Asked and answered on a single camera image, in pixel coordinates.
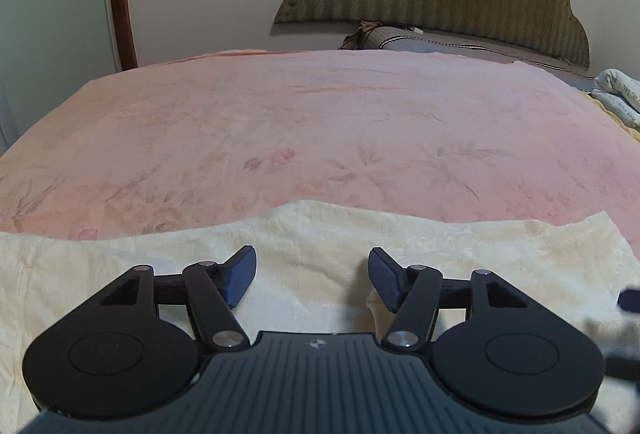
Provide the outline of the cream white pants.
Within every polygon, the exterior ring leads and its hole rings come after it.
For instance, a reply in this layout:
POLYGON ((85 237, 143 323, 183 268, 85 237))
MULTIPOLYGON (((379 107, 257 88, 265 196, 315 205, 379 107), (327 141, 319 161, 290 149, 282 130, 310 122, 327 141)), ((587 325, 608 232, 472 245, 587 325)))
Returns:
POLYGON ((639 283, 639 250, 608 214, 552 226, 539 220, 446 224, 418 217, 300 201, 209 228, 100 241, 39 235, 1 238, 1 428, 36 415, 22 378, 30 342, 137 264, 178 273, 224 261, 244 245, 257 275, 236 311, 247 333, 382 332, 390 324, 367 275, 382 247, 399 264, 463 279, 486 268, 548 307, 605 353, 637 357, 639 318, 617 306, 639 283))

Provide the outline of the yellow blanket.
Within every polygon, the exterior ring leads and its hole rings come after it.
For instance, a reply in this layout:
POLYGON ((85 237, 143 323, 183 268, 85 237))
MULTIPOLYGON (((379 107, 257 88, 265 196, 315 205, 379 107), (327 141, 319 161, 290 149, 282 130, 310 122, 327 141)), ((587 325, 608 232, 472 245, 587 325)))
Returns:
POLYGON ((640 142, 640 133, 639 131, 637 131, 637 129, 631 128, 629 126, 627 126, 616 114, 614 114, 613 112, 611 112, 602 102, 600 102, 599 100, 597 100, 596 98, 593 98, 591 96, 591 94, 586 94, 586 97, 593 102, 595 105, 597 105, 597 107, 603 111, 605 114, 608 114, 608 116, 611 117, 611 119, 618 125, 620 126, 620 128, 623 129, 623 131, 625 131, 626 134, 628 134, 629 136, 631 136, 632 138, 634 138, 634 140, 636 140, 637 142, 640 142))

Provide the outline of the white floral wardrobe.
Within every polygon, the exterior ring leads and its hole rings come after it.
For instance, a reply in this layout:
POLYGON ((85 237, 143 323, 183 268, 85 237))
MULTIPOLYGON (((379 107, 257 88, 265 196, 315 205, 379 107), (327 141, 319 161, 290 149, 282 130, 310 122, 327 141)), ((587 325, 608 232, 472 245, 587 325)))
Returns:
POLYGON ((119 69, 110 0, 1 0, 1 148, 119 69))

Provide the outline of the pink floral bed sheet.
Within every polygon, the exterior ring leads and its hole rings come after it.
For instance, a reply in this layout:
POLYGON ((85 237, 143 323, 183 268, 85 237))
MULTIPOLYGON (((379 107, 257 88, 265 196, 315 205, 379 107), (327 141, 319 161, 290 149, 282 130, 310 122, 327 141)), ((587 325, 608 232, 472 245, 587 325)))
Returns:
POLYGON ((1 159, 6 232, 111 239, 299 200, 447 223, 606 212, 637 245, 639 146, 522 62, 240 52, 88 82, 1 159))

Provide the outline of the white printed pillow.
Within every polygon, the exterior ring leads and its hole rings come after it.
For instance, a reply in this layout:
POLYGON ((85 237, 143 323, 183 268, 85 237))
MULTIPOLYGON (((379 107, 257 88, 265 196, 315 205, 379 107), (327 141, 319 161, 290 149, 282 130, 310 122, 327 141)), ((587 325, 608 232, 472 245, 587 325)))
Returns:
POLYGON ((593 79, 591 96, 602 102, 627 126, 639 129, 640 82, 616 68, 608 68, 593 79))

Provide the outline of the dark striped bolster pillow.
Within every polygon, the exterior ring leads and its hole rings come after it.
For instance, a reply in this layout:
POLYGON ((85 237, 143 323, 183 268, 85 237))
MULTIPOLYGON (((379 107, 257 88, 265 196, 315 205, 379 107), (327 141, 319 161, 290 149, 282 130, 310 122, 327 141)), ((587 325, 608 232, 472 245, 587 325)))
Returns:
POLYGON ((378 22, 360 23, 341 45, 345 50, 393 50, 418 53, 440 52, 497 63, 524 62, 584 91, 593 88, 586 68, 535 50, 468 35, 427 32, 417 27, 396 27, 378 22))

